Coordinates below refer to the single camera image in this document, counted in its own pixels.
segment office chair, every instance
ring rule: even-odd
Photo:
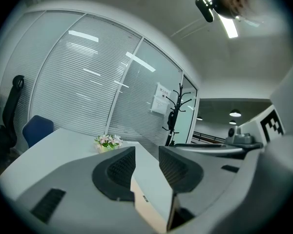
[[[39,115],[32,117],[23,128],[23,136],[27,141],[28,148],[31,148],[52,132],[54,132],[53,121]]]
[[[4,126],[0,125],[0,150],[14,147],[17,141],[13,120],[15,109],[24,86],[24,76],[15,76],[12,84],[13,87],[11,88],[2,114]]]

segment ceiling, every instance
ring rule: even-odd
[[[203,121],[229,124],[234,119],[237,125],[241,125],[257,116],[271,106],[271,102],[267,100],[211,100],[201,99],[199,104],[198,116]],[[233,109],[241,112],[241,117],[231,117],[229,113]]]
[[[235,20],[239,37],[229,39],[219,17],[207,23],[194,0],[95,1],[124,9],[162,31],[205,80],[250,77],[279,83],[292,66],[293,36],[278,9],[259,27]]]

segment desk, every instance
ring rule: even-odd
[[[150,221],[154,216],[159,232],[165,229],[169,216],[172,190],[159,168],[159,162],[138,142],[124,141],[124,147],[136,147],[136,169],[131,188],[139,199],[135,204],[137,211],[154,227]],[[60,128],[45,137],[16,159],[0,176],[2,193],[16,200],[25,190],[56,168],[70,161],[97,155],[94,137]],[[142,196],[148,199],[145,204]]]

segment coat rack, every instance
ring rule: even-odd
[[[181,103],[181,99],[182,99],[182,96],[186,95],[186,94],[191,94],[191,92],[188,92],[188,93],[184,93],[182,94],[182,89],[183,89],[183,85],[179,84],[179,93],[175,90],[173,90],[174,92],[177,93],[178,95],[178,98],[177,98],[177,103],[175,104],[175,102],[173,102],[171,99],[169,99],[168,97],[166,97],[167,99],[169,99],[175,106],[175,108],[170,108],[172,111],[170,112],[169,116],[168,116],[168,121],[167,121],[167,124],[168,124],[168,129],[166,129],[165,127],[162,127],[163,129],[165,129],[166,131],[169,131],[169,135],[168,135],[168,138],[167,138],[167,141],[166,141],[166,146],[173,146],[174,145],[174,141],[171,140],[171,137],[172,137],[172,133],[174,133],[174,136],[175,134],[178,134],[179,132],[175,132],[175,124],[176,124],[176,120],[177,120],[177,117],[178,117],[178,112],[185,112],[185,110],[180,110],[180,107],[183,105],[183,104],[186,104],[187,102],[191,101],[192,99],[189,99],[187,100],[186,102],[184,103]]]

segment window blinds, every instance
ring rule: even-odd
[[[171,90],[170,99],[176,101],[173,90],[179,90],[181,77],[181,70],[166,56],[147,41],[142,42],[124,79],[108,133],[140,142],[158,159],[158,147],[165,144],[168,136],[162,127],[167,128],[173,105],[168,105],[165,115],[150,111],[157,83]]]
[[[81,16],[77,13],[45,12],[26,31],[8,61],[0,88],[0,104],[5,105],[13,78],[16,75],[25,76],[24,88],[14,118],[18,137],[16,148],[21,152],[27,150],[22,128],[27,123],[28,105],[34,81],[52,46]]]
[[[56,44],[37,80],[30,117],[40,115],[92,136],[105,132],[116,91],[141,37],[95,16],[80,19]]]

